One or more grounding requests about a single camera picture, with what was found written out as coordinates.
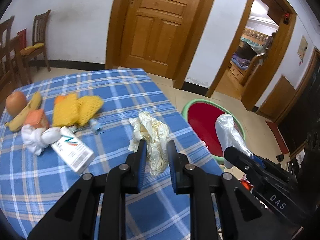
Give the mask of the far wooden cushioned chair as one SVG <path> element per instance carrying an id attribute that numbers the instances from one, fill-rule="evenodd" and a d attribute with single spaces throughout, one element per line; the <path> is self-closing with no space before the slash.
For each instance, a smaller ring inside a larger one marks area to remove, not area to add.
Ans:
<path id="1" fill-rule="evenodd" d="M 46 33 L 47 33 L 47 23 L 49 20 L 49 15 L 51 10 L 47 12 L 36 15 L 33 21 L 33 31 L 32 31 L 32 45 L 25 47 L 20 51 L 22 55 L 23 65 L 28 72 L 30 72 L 29 61 L 31 59 L 37 60 L 37 56 L 43 55 L 45 66 L 50 72 L 51 68 L 49 65 L 47 50 L 46 50 Z"/>

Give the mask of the white sock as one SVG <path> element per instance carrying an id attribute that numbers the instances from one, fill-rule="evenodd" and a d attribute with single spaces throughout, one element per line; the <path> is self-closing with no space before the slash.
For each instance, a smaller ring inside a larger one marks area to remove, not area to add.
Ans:
<path id="1" fill-rule="evenodd" d="M 45 148 L 57 142 L 61 138 L 60 128 L 34 128 L 31 125 L 24 125 L 21 128 L 21 136 L 27 150 L 39 156 Z"/>

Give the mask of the clear white plastic bag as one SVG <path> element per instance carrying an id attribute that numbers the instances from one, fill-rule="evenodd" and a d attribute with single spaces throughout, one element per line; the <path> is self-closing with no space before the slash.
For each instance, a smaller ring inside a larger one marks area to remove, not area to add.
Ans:
<path id="1" fill-rule="evenodd" d="M 225 113 L 217 118 L 215 130 L 222 148 L 224 164 L 226 168 L 233 167 L 233 164 L 231 164 L 225 158 L 224 152 L 228 147 L 234 146 L 240 152 L 253 159 L 253 153 L 247 148 L 244 139 L 234 127 L 234 119 L 230 114 Z"/>

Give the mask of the red apple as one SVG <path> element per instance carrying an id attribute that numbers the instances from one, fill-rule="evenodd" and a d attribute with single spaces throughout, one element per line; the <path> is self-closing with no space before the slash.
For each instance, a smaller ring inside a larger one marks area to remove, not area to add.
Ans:
<path id="1" fill-rule="evenodd" d="M 14 118 L 25 108 L 27 103 L 25 95 L 17 90 L 6 98 L 5 107 L 10 116 Z"/>

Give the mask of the blue plaid tablecloth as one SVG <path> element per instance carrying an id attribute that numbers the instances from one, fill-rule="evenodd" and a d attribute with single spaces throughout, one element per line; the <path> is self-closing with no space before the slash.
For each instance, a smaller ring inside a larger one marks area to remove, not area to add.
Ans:
<path id="1" fill-rule="evenodd" d="M 93 119 L 76 130 L 76 136 L 94 152 L 87 172 L 105 174 L 125 162 L 133 127 L 130 120 L 147 111 L 167 125 L 178 152 L 203 170 L 221 170 L 205 144 L 176 107 L 141 69 L 101 70 L 71 74 L 32 83 L 21 88 L 27 99 L 42 97 L 41 108 L 53 117 L 58 96 L 98 96 L 103 106 Z M 26 148 L 19 132 L 7 127 L 8 112 L 1 115 L 1 210 L 15 232 L 26 238 L 37 222 L 79 179 L 51 148 L 35 155 Z M 128 239 L 189 239 L 188 195 L 176 195 L 170 171 L 153 177 L 145 173 L 141 193 L 126 197 Z"/>

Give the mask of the red green trash bin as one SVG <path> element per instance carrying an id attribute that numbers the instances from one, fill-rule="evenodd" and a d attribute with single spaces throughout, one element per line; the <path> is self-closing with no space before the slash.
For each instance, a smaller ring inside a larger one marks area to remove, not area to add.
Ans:
<path id="1" fill-rule="evenodd" d="M 230 114 L 234 120 L 234 127 L 246 140 L 245 132 L 239 120 L 227 109 L 206 99 L 194 99 L 185 104 L 181 115 L 189 123 L 198 137 L 204 141 L 208 151 L 219 165 L 224 164 L 223 152 L 218 140 L 215 123 L 222 114 Z"/>

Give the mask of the near wooden dining chair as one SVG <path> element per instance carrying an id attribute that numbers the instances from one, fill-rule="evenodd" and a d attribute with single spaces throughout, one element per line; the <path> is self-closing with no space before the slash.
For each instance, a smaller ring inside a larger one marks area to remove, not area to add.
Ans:
<path id="1" fill-rule="evenodd" d="M 1 94 L 16 87 L 16 77 L 11 61 L 10 34 L 15 16 L 1 23 Z"/>

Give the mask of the wooden bunk bed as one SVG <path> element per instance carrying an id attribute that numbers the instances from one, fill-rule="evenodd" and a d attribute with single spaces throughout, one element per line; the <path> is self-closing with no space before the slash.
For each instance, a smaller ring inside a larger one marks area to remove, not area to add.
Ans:
<path id="1" fill-rule="evenodd" d="M 229 62 L 230 71 L 242 86 L 246 84 L 255 68 L 263 65 L 276 33 L 277 31 L 268 36 L 255 30 L 244 29 L 239 45 Z"/>

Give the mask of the wooden panel door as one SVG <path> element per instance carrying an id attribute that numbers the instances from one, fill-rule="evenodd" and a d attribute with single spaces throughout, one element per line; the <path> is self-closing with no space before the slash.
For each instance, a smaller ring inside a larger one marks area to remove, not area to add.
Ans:
<path id="1" fill-rule="evenodd" d="M 142 68 L 183 86 L 214 0 L 113 0 L 105 67 Z"/>

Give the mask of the orange cardboard box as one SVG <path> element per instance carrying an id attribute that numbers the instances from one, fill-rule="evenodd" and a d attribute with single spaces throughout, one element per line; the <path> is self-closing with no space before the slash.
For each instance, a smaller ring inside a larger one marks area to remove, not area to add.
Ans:
<path id="1" fill-rule="evenodd" d="M 32 110 L 27 114 L 24 125 L 30 125 L 33 128 L 48 129 L 50 124 L 43 109 Z"/>

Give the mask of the small blue bottle cap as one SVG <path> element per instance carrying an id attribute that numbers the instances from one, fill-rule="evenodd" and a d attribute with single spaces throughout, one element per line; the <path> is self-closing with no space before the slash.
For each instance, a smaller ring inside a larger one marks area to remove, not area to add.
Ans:
<path id="1" fill-rule="evenodd" d="M 103 126 L 101 123 L 99 123 L 97 120 L 91 118 L 89 120 L 89 125 L 92 129 L 92 131 L 96 134 L 100 134 L 100 133 L 103 133 Z"/>

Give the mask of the orange crumpled wrapper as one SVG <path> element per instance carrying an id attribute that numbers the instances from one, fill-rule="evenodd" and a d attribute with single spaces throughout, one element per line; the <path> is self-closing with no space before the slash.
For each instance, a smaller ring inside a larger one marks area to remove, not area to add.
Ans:
<path id="1" fill-rule="evenodd" d="M 56 105 L 57 103 L 60 103 L 64 99 L 65 99 L 64 95 L 59 95 L 55 98 L 54 104 Z"/>

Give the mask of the yellow banana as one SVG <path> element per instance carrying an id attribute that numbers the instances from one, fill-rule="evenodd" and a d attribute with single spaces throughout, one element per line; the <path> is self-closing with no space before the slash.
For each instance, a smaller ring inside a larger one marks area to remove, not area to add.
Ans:
<path id="1" fill-rule="evenodd" d="M 31 100 L 27 103 L 25 108 L 16 116 L 14 117 L 10 122 L 6 122 L 4 125 L 9 128 L 11 132 L 18 132 L 26 118 L 27 115 L 33 111 L 39 109 L 42 102 L 42 95 L 40 92 L 36 92 L 33 94 L 33 97 Z"/>

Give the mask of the cream tissue paper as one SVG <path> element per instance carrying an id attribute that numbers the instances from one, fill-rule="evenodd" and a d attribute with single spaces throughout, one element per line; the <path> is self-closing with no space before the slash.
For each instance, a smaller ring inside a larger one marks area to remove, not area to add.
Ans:
<path id="1" fill-rule="evenodd" d="M 147 142 L 147 160 L 150 174 L 156 177 L 163 173 L 169 164 L 167 144 L 170 141 L 169 128 L 163 122 L 152 117 L 149 112 L 140 112 L 137 118 L 130 118 L 133 127 L 129 151 L 136 152 L 141 140 Z"/>

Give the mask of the yellow foam fruit net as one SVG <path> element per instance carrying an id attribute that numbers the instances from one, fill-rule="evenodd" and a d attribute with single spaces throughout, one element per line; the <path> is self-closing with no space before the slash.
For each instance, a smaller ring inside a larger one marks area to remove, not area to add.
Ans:
<path id="1" fill-rule="evenodd" d="M 64 96 L 64 100 L 54 105 L 52 125 L 55 127 L 85 126 L 104 104 L 103 99 L 95 95 L 78 98 L 76 93 L 71 93 Z"/>

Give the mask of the white teal medicine box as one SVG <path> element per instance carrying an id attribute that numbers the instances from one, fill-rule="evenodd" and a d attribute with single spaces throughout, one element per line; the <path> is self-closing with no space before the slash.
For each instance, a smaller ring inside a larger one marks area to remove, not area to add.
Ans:
<path id="1" fill-rule="evenodd" d="M 93 150 L 66 126 L 60 129 L 60 135 L 61 138 L 51 144 L 52 149 L 73 172 L 82 174 L 95 158 Z"/>

